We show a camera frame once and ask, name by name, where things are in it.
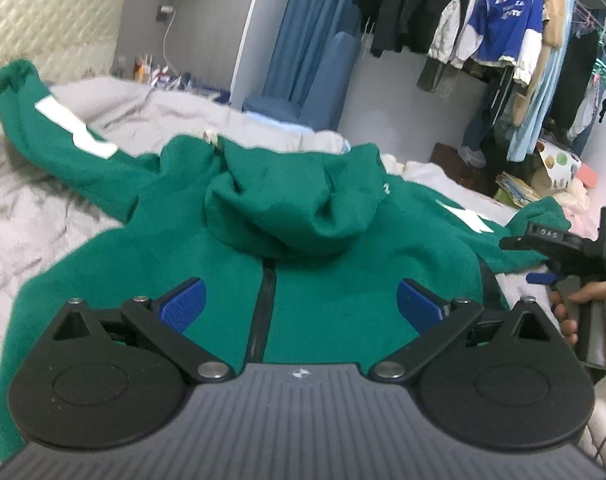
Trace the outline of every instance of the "blue chair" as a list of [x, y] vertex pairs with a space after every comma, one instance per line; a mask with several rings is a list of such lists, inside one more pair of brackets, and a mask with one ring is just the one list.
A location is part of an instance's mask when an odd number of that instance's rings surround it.
[[336, 130], [359, 51], [360, 40], [339, 32], [323, 53], [303, 105], [281, 98], [251, 96], [243, 103], [243, 112], [254, 112], [284, 123], [302, 124], [316, 132]]

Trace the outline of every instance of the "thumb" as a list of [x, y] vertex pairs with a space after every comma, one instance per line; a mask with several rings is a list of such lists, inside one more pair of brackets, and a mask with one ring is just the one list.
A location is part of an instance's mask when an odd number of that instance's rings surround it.
[[605, 301], [606, 282], [588, 283], [581, 290], [569, 295], [568, 299], [579, 304], [589, 303], [590, 301]]

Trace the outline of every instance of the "bed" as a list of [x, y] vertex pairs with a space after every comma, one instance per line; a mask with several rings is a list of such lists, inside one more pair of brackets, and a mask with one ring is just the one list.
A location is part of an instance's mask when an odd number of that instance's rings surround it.
[[[52, 92], [62, 104], [131, 155], [159, 152], [178, 132], [209, 142], [225, 136], [243, 146], [262, 146], [279, 152], [338, 154], [346, 149], [344, 139], [333, 132], [288, 132], [204, 98], [153, 91], [111, 78], [54, 86]], [[401, 164], [391, 155], [382, 159], [389, 173], [431, 187], [499, 224], [505, 225], [516, 213], [459, 186], [438, 166]], [[27, 163], [6, 140], [0, 125], [0, 354], [12, 301], [20, 286], [90, 238], [115, 226], [117, 221]], [[534, 296], [556, 323], [544, 286], [527, 284], [524, 274], [498, 275], [497, 279], [510, 304], [521, 295]], [[599, 442], [606, 433], [606, 384], [600, 384], [597, 391], [600, 396], [590, 430], [582, 440], [584, 449], [592, 452], [592, 440]], [[606, 462], [606, 448], [602, 457]]]

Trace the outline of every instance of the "green hoodie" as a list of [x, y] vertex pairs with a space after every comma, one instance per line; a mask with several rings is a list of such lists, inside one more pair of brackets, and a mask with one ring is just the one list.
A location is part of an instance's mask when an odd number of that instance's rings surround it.
[[264, 360], [357, 362], [366, 372], [417, 336], [396, 306], [403, 278], [443, 298], [481, 301], [477, 256], [494, 272], [523, 269], [543, 258], [503, 252], [501, 237], [522, 234], [529, 220], [568, 227], [546, 199], [507, 227], [485, 221], [493, 232], [476, 232], [452, 213], [460, 206], [451, 200], [385, 173], [372, 144], [345, 155], [283, 154], [177, 136], [160, 155], [134, 158], [104, 144], [94, 150], [36, 109], [49, 95], [31, 63], [0, 69], [5, 133], [29, 161], [124, 226], [21, 289], [0, 366], [2, 460], [22, 443], [6, 405], [11, 378], [67, 298], [112, 308], [198, 276], [208, 300], [185, 335], [239, 372], [262, 262], [270, 258], [276, 293]]

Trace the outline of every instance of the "white cable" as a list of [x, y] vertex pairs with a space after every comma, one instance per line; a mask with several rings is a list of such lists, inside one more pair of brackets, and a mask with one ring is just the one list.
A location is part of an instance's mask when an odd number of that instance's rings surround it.
[[163, 59], [165, 60], [165, 64], [169, 67], [169, 69], [174, 72], [174, 75], [179, 75], [179, 72], [174, 68], [169, 61], [167, 61], [167, 56], [165, 55], [165, 40], [167, 40], [167, 33], [172, 28], [172, 23], [174, 22], [174, 18], [176, 18], [176, 9], [174, 9], [174, 13], [172, 14], [172, 18], [170, 20], [170, 24], [167, 26], [167, 30], [165, 31], [165, 35], [163, 36]]

